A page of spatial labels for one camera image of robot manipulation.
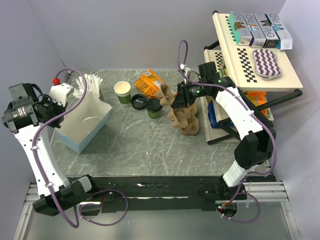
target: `pink and black patterned case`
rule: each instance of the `pink and black patterned case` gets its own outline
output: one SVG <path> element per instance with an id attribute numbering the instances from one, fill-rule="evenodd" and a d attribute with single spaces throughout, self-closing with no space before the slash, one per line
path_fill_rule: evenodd
<path id="1" fill-rule="evenodd" d="M 252 53 L 255 62 L 254 70 L 257 75 L 264 80 L 281 77 L 282 71 L 277 63 L 277 56 L 273 51 L 260 48 Z"/>

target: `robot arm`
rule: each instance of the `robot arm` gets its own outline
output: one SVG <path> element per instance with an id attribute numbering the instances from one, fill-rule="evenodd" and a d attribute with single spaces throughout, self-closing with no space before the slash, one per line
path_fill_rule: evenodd
<path id="1" fill-rule="evenodd" d="M 188 104 L 193 104 L 196 98 L 212 96 L 230 117 L 238 131 L 240 144 L 234 151 L 235 161 L 221 179 L 221 193 L 224 195 L 223 193 L 239 185 L 247 173 L 264 163 L 272 155 L 273 147 L 269 135 L 251 115 L 254 114 L 263 122 L 274 137 L 276 133 L 272 123 L 257 110 L 240 89 L 236 88 L 232 80 L 228 76 L 220 77 L 214 62 L 199 65 L 198 68 L 203 83 L 225 87 L 235 96 L 218 87 L 182 82 L 177 86 L 177 97 L 171 107 L 186 108 Z M 249 110 L 246 110 L 236 98 L 239 98 Z"/>
<path id="2" fill-rule="evenodd" d="M 32 171 L 34 173 L 38 195 L 33 207 L 36 212 L 55 216 L 59 213 L 53 202 L 52 196 L 36 164 L 32 140 L 38 129 L 48 120 L 65 112 L 68 97 L 74 88 L 66 83 L 56 84 L 51 87 L 49 95 L 43 94 L 35 84 L 21 83 L 11 86 L 9 91 L 13 101 L 8 105 L 2 117 L 2 123 L 14 133 L 15 138 L 22 145 Z M 49 126 L 59 128 L 63 117 L 53 121 Z M 58 168 L 50 146 L 48 129 L 44 128 L 37 141 L 38 156 L 47 175 L 48 181 L 63 210 L 69 209 L 86 199 L 86 193 L 92 189 L 90 176 L 83 176 L 77 181 L 69 183 L 69 180 Z"/>

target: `open container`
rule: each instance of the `open container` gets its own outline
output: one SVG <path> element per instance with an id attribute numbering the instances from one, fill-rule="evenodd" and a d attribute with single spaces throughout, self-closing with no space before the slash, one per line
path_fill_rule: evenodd
<path id="1" fill-rule="evenodd" d="M 80 105 L 64 117 L 57 129 L 62 143 L 80 154 L 106 124 L 111 105 L 87 92 Z"/>

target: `green cup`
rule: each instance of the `green cup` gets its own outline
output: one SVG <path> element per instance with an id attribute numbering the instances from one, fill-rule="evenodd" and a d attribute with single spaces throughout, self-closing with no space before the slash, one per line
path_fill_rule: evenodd
<path id="1" fill-rule="evenodd" d="M 127 81 L 119 81 L 114 85 L 114 92 L 120 103 L 128 104 L 131 100 L 131 85 Z"/>
<path id="2" fill-rule="evenodd" d="M 162 106 L 158 98 L 150 98 L 145 103 L 145 108 L 148 112 L 148 116 L 151 119 L 158 119 L 160 117 Z"/>

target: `white wall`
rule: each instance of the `white wall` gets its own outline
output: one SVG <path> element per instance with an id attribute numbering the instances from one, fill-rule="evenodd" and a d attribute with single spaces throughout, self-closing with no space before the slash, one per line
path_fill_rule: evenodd
<path id="1" fill-rule="evenodd" d="M 176 69 L 204 62 L 217 40 L 212 12 L 279 13 L 285 0 L 29 0 L 64 63 L 80 69 Z"/>
<path id="2" fill-rule="evenodd" d="M 9 86 L 35 83 L 47 92 L 64 64 L 27 0 L 2 0 L 0 23 L 1 118 L 12 101 Z M 0 239 L 14 237 L 33 180 L 23 148 L 0 123 Z"/>
<path id="3" fill-rule="evenodd" d="M 293 38 L 287 55 L 303 95 L 273 111 L 277 132 L 276 178 L 283 180 L 302 239 L 320 238 L 320 2 L 287 0 L 280 18 Z"/>

